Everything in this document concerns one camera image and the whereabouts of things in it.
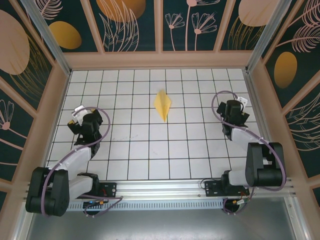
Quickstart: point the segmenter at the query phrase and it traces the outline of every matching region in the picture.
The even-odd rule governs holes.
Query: leaf illustration
[[[110,19],[105,19],[104,16],[102,16],[100,13],[99,15],[104,26],[104,37],[102,42],[103,46],[106,48],[107,52],[113,52],[115,49],[115,37],[113,31],[110,28]]]
[[[320,43],[320,25],[300,27],[290,42],[295,52],[310,53]]]
[[[35,0],[35,4],[42,17],[47,20],[53,20],[63,8],[61,0]]]
[[[135,51],[139,44],[137,18],[131,9],[122,2],[122,9],[115,0],[101,1],[107,18],[100,14],[104,25],[103,45],[108,52]]]
[[[309,27],[319,24],[320,0],[308,0],[303,10],[302,21]]]
[[[308,104],[292,109],[286,119],[299,151],[320,148],[320,93]]]

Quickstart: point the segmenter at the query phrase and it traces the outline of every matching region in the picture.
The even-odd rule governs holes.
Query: folded yellow paper
[[[170,105],[171,100],[165,93],[165,91],[161,90],[160,92],[158,92],[158,94],[155,96],[154,106],[164,122],[166,122]]]

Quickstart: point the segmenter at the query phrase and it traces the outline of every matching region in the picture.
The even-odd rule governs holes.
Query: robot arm
[[[96,109],[81,110],[83,106],[77,107],[72,113],[73,120],[68,127],[78,135],[75,147],[87,145],[101,139],[99,132],[103,120]],[[63,163],[59,163],[51,175],[45,192],[44,207],[48,215],[62,216],[69,205],[70,200],[80,195],[99,196],[100,183],[96,174],[79,173],[79,168],[88,163],[100,148],[100,143],[91,146],[76,148],[73,154],[67,154]],[[57,163],[48,167],[37,167],[31,176],[29,191],[26,199],[26,210],[30,213],[41,213],[41,194],[46,176]]]
[[[221,102],[217,109],[217,113],[224,122],[242,128],[223,124],[222,131],[230,141],[237,143],[247,152],[245,167],[225,172],[224,178],[227,177],[228,183],[232,186],[278,187],[283,180],[279,163],[266,145],[261,142],[261,138],[250,134],[249,128],[245,125],[249,117],[249,114],[244,112],[247,102],[245,98],[238,97],[226,103]],[[285,166],[282,145],[278,142],[265,142],[273,148],[282,165]]]

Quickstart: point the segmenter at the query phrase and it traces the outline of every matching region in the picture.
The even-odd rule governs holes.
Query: white grid mat
[[[154,107],[162,89],[172,101],[167,122]],[[81,104],[102,108],[111,119],[98,153],[80,169],[100,180],[219,178],[225,170],[244,168],[246,152],[225,139],[211,111],[221,90],[249,99],[241,69],[73,71],[49,161],[61,159],[75,143],[67,123]],[[221,94],[215,106],[229,99],[231,94]],[[259,134],[250,101],[247,106],[247,126]],[[103,119],[102,134],[108,123]]]

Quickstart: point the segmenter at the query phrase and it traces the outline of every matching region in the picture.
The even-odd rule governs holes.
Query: purple cable
[[[276,161],[278,162],[279,166],[280,166],[280,169],[281,169],[281,174],[282,174],[282,182],[281,182],[281,185],[280,187],[278,188],[269,188],[269,187],[263,187],[261,186],[260,188],[262,189],[265,189],[265,190],[269,190],[269,191],[272,191],[272,192],[276,192],[276,191],[280,191],[281,189],[284,188],[285,184],[286,184],[286,179],[287,179],[287,176],[286,176],[286,171],[285,171],[285,168],[284,168],[284,165],[282,164],[278,154],[275,152],[275,150],[263,139],[261,138],[260,136],[256,135],[254,132],[246,129],[246,128],[243,128],[243,127],[240,127],[240,126],[236,126],[236,125],[233,125],[233,124],[230,124],[226,121],[223,121],[219,116],[218,114],[216,113],[215,109],[214,109],[214,102],[215,102],[215,99],[217,98],[217,96],[219,94],[232,94],[235,98],[237,98],[238,96],[233,93],[232,91],[228,91],[228,90],[223,90],[223,91],[219,91],[217,92],[213,99],[212,99],[212,102],[211,102],[211,109],[212,109],[212,112],[213,112],[213,115],[220,121],[222,122],[223,124],[229,126],[229,127],[232,127],[232,128],[235,128],[235,129],[240,129],[242,131],[245,131],[247,133],[249,133],[251,136],[253,136],[254,138],[256,138],[257,140],[259,140],[260,142],[262,142],[264,145],[267,146],[267,148],[270,150],[270,152],[274,155]],[[251,200],[251,198],[253,197],[253,194],[254,194],[254,191],[255,191],[255,188],[252,189],[251,191],[251,195],[249,197],[249,199]],[[226,209],[225,208],[225,204],[226,204],[226,201],[228,200],[228,198],[225,198],[223,200],[223,211],[227,214],[227,213],[231,213],[233,214],[233,212],[231,212],[230,210]],[[248,202],[243,206],[243,208],[241,208],[237,213],[241,213],[247,206]]]
[[[70,157],[72,154],[74,154],[75,152],[77,152],[78,150],[81,150],[81,149],[84,149],[86,147],[90,147],[92,145],[95,145],[99,142],[101,142],[108,134],[109,130],[110,130],[110,125],[111,125],[111,121],[110,121],[110,118],[108,116],[108,114],[101,108],[99,107],[95,107],[95,106],[87,106],[87,107],[84,107],[78,111],[76,111],[74,114],[76,115],[77,113],[83,111],[83,110],[87,110],[87,109],[96,109],[98,111],[101,111],[105,116],[106,118],[108,119],[108,128],[105,132],[105,134],[100,138],[98,139],[97,141],[95,142],[92,142],[92,143],[89,143],[87,145],[83,145],[83,146],[80,146],[76,149],[73,149],[71,152],[69,152],[66,156],[64,156],[60,161],[58,161],[58,163],[50,170],[50,172],[48,173],[48,175],[46,176],[45,178],[45,181],[44,181],[44,184],[43,184],[43,188],[42,188],[42,193],[41,193],[41,213],[43,216],[45,217],[48,217],[48,215],[46,214],[46,210],[45,210],[45,196],[46,196],[46,190],[47,190],[47,186],[48,186],[48,182],[49,182],[49,179],[51,177],[51,175],[54,173],[54,171],[66,160],[68,159],[68,157]]]
[[[84,209],[84,213],[85,213],[86,217],[90,217],[90,218],[95,218],[95,217],[98,217],[98,216],[105,214],[106,212],[108,212],[110,209],[112,209],[115,205],[117,205],[122,200],[122,197],[103,197],[103,196],[91,196],[91,195],[86,195],[86,194],[82,194],[80,197],[93,198],[93,199],[97,199],[97,200],[118,200],[115,203],[113,203],[110,207],[108,207],[106,210],[99,211],[95,215],[89,215],[87,213],[87,209],[91,206],[94,206],[95,204],[90,204],[90,205],[86,206]]]

